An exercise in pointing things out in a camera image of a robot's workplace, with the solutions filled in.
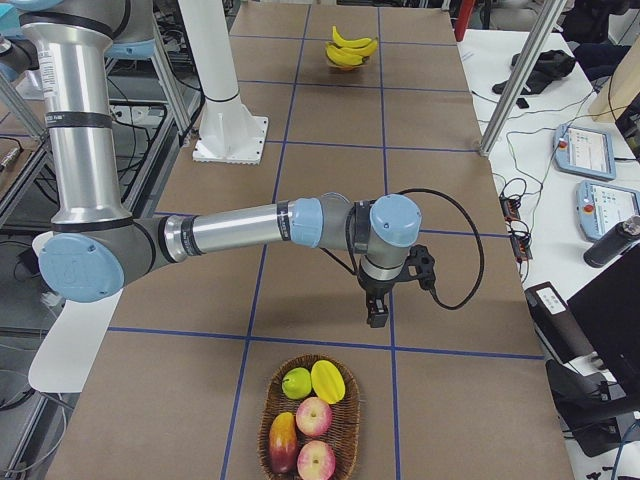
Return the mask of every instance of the monitor stand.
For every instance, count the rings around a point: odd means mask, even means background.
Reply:
[[[556,409],[568,430],[589,457],[595,457],[620,446],[622,435],[635,422],[633,413],[625,413],[598,421],[583,421],[590,411],[602,408],[625,393],[618,385],[609,385],[600,373],[582,376],[555,360],[547,362],[549,385]],[[631,433],[629,441],[640,440],[640,432]]]

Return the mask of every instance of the blue joint cap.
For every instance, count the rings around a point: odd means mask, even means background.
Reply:
[[[317,198],[299,198],[291,212],[291,241],[315,248],[322,237],[322,205]]]
[[[18,10],[8,3],[0,4],[0,34],[5,38],[15,38],[22,35]]]
[[[392,194],[376,200],[369,219],[373,231],[389,245],[410,247],[418,239],[422,214],[411,199]]]
[[[117,60],[147,60],[153,57],[156,44],[155,40],[141,42],[114,43],[105,56]]]
[[[9,83],[13,82],[16,78],[19,77],[18,72],[16,72],[9,65],[5,65],[4,63],[0,63],[0,73],[4,78],[7,79]]]
[[[40,253],[39,264],[47,284],[76,302],[95,302],[124,286],[124,272],[116,256],[100,242],[79,233],[51,238]]]
[[[63,1],[64,0],[10,0],[9,3],[20,10],[37,12],[38,10],[46,10],[48,8],[55,7]]]

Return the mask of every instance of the wicker basket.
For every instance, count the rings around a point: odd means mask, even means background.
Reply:
[[[338,403],[331,405],[333,422],[329,431],[315,440],[327,442],[333,448],[336,456],[336,470],[331,480],[348,479],[356,465],[358,453],[358,430],[360,427],[360,392],[351,372],[340,362],[324,355],[303,355],[285,362],[275,373],[269,383],[267,401],[262,414],[262,423],[258,435],[258,452],[260,464],[266,477],[270,480],[299,480],[297,472],[276,474],[269,467],[269,430],[273,420],[282,412],[295,414],[302,400],[290,400],[282,393],[282,379],[287,372],[296,367],[311,367],[318,360],[329,360],[333,363],[344,379],[346,393]],[[311,440],[302,432],[297,431],[298,444],[302,447]]]

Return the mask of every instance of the bunch of bananas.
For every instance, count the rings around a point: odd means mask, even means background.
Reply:
[[[340,70],[353,70],[367,61],[378,49],[377,38],[357,38],[347,40],[340,35],[336,26],[332,31],[333,42],[327,42],[325,52],[331,66]]]

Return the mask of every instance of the green apple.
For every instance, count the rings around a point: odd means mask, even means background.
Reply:
[[[303,367],[289,370],[282,379],[282,393],[291,400],[300,400],[311,393],[311,373]]]

